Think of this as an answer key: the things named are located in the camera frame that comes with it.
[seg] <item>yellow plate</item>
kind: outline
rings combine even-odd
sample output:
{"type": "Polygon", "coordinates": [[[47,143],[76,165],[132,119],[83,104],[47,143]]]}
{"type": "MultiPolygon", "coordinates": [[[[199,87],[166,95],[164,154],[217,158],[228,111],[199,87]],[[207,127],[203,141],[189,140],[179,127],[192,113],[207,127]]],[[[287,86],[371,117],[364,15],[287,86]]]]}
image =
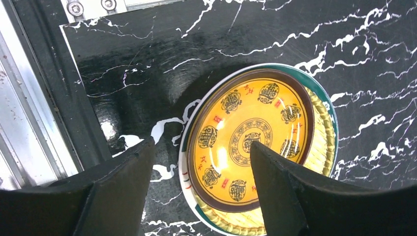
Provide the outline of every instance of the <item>yellow plate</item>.
{"type": "Polygon", "coordinates": [[[214,209],[253,210],[259,200],[252,142],[303,164],[313,130],[311,100],[297,80],[273,69],[241,74],[215,92],[196,118],[188,151],[191,184],[214,209]]]}

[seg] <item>black marble surface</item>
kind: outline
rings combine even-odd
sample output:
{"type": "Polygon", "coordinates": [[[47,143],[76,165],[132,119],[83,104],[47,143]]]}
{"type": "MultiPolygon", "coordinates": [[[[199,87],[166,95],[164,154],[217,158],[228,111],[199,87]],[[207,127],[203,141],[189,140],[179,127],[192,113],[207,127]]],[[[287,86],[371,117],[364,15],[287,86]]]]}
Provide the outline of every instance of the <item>black marble surface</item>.
{"type": "Polygon", "coordinates": [[[150,235],[219,235],[195,217],[178,178],[180,134],[198,99],[248,65],[314,76],[340,128],[332,178],[369,188],[417,180],[417,2],[188,0],[63,26],[112,153],[152,135],[150,235]]]}

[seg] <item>stacked plates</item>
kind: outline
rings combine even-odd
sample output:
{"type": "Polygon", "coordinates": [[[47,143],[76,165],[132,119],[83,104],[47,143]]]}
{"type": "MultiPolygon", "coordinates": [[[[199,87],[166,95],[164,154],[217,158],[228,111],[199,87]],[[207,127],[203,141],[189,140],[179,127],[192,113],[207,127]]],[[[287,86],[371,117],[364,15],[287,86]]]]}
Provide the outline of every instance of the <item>stacked plates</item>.
{"type": "Polygon", "coordinates": [[[244,68],[204,96],[185,128],[179,153],[185,198],[215,231],[265,235],[252,142],[329,176],[337,136],[334,109],[313,78],[282,64],[244,68]]]}

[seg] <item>metal frame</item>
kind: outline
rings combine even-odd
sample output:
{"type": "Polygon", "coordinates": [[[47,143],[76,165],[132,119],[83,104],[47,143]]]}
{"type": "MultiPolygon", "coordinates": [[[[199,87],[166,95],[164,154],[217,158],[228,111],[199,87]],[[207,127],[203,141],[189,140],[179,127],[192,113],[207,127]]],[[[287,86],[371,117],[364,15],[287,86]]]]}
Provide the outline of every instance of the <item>metal frame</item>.
{"type": "Polygon", "coordinates": [[[77,170],[111,159],[59,25],[68,20],[60,1],[3,0],[9,19],[47,98],[54,120],[77,170]]]}
{"type": "Polygon", "coordinates": [[[0,2],[2,189],[49,183],[77,169],[22,44],[0,2]]]}

